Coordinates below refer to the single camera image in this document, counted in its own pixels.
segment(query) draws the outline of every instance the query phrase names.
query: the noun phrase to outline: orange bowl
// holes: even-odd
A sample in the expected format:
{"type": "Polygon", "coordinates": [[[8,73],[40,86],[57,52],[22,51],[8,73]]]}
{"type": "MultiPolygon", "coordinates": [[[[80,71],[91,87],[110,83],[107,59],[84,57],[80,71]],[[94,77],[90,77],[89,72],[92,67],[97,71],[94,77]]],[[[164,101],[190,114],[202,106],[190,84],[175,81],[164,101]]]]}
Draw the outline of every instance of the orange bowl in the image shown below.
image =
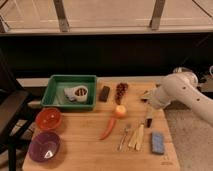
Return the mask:
{"type": "Polygon", "coordinates": [[[36,117],[36,124],[43,131],[56,129],[60,123],[61,112],[57,108],[44,108],[36,117]]]}

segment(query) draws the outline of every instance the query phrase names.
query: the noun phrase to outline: black chair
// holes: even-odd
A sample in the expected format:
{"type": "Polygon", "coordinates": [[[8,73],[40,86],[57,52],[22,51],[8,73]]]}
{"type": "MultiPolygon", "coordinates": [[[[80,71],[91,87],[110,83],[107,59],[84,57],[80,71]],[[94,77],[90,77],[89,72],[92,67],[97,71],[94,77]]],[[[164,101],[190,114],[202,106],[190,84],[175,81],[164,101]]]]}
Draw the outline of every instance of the black chair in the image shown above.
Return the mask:
{"type": "Polygon", "coordinates": [[[27,106],[34,98],[14,78],[0,49],[0,154],[8,150],[9,171],[16,170],[16,149],[30,142],[21,137],[38,113],[27,106]],[[12,134],[20,119],[26,122],[12,134]]]}

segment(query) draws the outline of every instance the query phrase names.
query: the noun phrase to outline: fork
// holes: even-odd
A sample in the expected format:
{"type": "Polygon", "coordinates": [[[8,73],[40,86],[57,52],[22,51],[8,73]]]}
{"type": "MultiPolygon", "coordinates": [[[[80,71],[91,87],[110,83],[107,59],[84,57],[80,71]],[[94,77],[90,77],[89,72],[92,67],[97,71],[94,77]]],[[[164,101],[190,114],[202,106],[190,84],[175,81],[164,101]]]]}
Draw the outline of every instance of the fork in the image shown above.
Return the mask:
{"type": "Polygon", "coordinates": [[[117,148],[118,151],[120,151],[122,149],[126,136],[127,136],[128,132],[130,131],[130,128],[131,128],[131,124],[130,123],[126,124],[126,127],[124,129],[124,134],[121,138],[120,143],[118,144],[118,148],[117,148]]]}

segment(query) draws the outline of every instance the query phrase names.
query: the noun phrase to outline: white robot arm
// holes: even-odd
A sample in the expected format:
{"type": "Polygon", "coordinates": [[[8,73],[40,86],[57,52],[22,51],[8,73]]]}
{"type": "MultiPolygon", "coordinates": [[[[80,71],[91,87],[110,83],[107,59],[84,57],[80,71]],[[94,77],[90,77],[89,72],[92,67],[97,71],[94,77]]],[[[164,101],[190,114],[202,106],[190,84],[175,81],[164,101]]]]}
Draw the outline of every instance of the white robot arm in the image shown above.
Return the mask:
{"type": "Polygon", "coordinates": [[[200,93],[197,85],[198,79],[192,72],[170,74],[163,78],[160,87],[149,92],[148,103],[160,109],[179,100],[213,126],[213,100],[200,93]]]}

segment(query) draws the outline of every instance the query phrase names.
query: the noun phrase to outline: chair backrest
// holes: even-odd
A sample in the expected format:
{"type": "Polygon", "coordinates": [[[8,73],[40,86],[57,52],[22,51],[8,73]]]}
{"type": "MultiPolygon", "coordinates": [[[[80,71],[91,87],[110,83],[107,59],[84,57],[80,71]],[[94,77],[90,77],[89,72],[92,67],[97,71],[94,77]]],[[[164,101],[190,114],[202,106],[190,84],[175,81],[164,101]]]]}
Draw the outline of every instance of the chair backrest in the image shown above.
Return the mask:
{"type": "Polygon", "coordinates": [[[0,93],[10,94],[15,90],[23,90],[23,87],[13,76],[0,49],[0,93]]]}

